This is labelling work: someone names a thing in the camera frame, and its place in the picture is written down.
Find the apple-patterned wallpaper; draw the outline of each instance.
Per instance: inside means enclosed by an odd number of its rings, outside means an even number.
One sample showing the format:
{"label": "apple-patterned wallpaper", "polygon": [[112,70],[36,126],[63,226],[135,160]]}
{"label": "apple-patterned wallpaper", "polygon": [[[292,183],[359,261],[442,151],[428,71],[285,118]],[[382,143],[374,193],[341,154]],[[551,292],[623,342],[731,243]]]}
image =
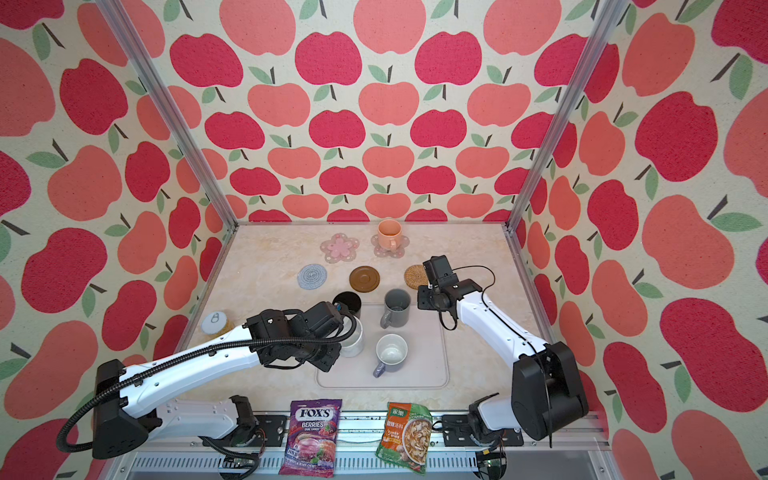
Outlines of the apple-patterned wallpaper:
{"label": "apple-patterned wallpaper", "polygon": [[626,480],[768,478],[768,4],[635,0],[517,228]]}
{"label": "apple-patterned wallpaper", "polygon": [[[167,51],[161,18],[125,5]],[[0,2],[0,24],[0,478],[95,480],[58,430],[100,364],[174,351],[224,232],[93,2]]]}
{"label": "apple-patterned wallpaper", "polygon": [[[202,107],[188,124],[228,166],[217,178],[241,222],[506,220],[601,5],[146,1],[164,38],[139,30],[168,46],[150,53],[180,109]],[[601,69],[596,101],[615,50]]]}

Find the gray mug handle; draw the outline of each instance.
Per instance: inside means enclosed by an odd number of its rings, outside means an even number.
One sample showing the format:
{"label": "gray mug handle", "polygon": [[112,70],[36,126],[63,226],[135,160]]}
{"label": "gray mug handle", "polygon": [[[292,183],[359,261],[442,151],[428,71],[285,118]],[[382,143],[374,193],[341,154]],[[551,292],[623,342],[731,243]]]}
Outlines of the gray mug handle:
{"label": "gray mug handle", "polygon": [[376,378],[379,378],[382,375],[382,373],[384,373],[384,370],[386,370],[386,364],[381,360],[379,360],[378,366],[376,367],[375,370],[373,370],[373,376],[375,376]]}
{"label": "gray mug handle", "polygon": [[386,312],[384,312],[384,315],[382,315],[382,321],[380,325],[383,329],[385,329],[386,327],[389,326],[390,323],[392,323],[392,312],[387,310]]}

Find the coaster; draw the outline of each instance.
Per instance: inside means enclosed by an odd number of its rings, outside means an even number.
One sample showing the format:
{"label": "coaster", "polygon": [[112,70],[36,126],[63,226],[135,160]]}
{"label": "coaster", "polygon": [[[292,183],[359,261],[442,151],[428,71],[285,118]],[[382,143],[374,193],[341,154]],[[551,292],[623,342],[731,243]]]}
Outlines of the coaster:
{"label": "coaster", "polygon": [[349,274],[349,285],[361,293],[372,292],[379,286],[379,272],[372,266],[358,266]]}
{"label": "coaster", "polygon": [[337,233],[330,240],[320,244],[320,249],[326,254],[326,262],[351,262],[357,257],[357,247],[360,242],[356,238],[347,238],[344,233]]}
{"label": "coaster", "polygon": [[429,279],[427,279],[427,272],[424,271],[423,265],[411,265],[406,269],[404,275],[406,279],[406,285],[410,286],[414,290],[419,289],[419,285],[429,285]]}
{"label": "coaster", "polygon": [[326,282],[328,272],[326,268],[317,263],[307,265],[299,272],[299,286],[304,290],[314,290]]}
{"label": "coaster", "polygon": [[411,243],[411,240],[408,240],[408,237],[403,235],[402,241],[400,242],[400,246],[397,247],[397,250],[392,252],[391,250],[384,250],[379,245],[379,234],[377,233],[373,237],[371,237],[371,244],[373,245],[373,254],[377,257],[392,257],[392,258],[402,258],[406,254],[406,247]]}

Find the white lid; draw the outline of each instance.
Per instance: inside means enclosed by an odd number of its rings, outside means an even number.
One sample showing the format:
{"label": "white lid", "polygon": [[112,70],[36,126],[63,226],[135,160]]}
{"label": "white lid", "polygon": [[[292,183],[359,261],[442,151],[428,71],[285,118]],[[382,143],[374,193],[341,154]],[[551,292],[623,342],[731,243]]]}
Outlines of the white lid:
{"label": "white lid", "polygon": [[203,333],[207,333],[208,335],[216,335],[226,326],[226,324],[226,313],[213,312],[203,319],[203,322],[200,324],[200,329],[203,330]]}

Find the tray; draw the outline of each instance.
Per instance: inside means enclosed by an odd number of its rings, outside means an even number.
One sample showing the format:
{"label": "tray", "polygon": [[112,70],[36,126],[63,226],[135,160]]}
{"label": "tray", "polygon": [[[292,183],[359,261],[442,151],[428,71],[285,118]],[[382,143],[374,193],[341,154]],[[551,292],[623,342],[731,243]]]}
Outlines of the tray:
{"label": "tray", "polygon": [[[358,356],[340,356],[329,372],[317,370],[315,380],[326,389],[441,389],[448,384],[448,360],[437,312],[410,306],[405,326],[383,329],[383,303],[364,303],[360,322],[366,338]],[[379,378],[373,370],[379,364],[376,343],[388,333],[400,335],[408,343],[408,356],[397,372],[384,372]]]}

